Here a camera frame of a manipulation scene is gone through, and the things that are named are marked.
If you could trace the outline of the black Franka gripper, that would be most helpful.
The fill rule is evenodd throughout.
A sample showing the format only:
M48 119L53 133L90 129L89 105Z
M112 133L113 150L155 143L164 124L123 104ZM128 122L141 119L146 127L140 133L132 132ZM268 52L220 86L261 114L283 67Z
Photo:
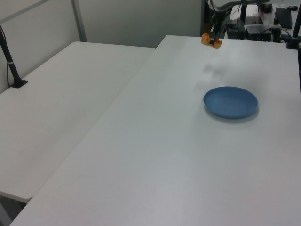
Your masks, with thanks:
M214 45L215 40L220 40L220 35L222 33L224 21L226 17L229 15L230 10L217 11L215 9L212 10L211 15L211 25L212 28L210 30L210 44Z

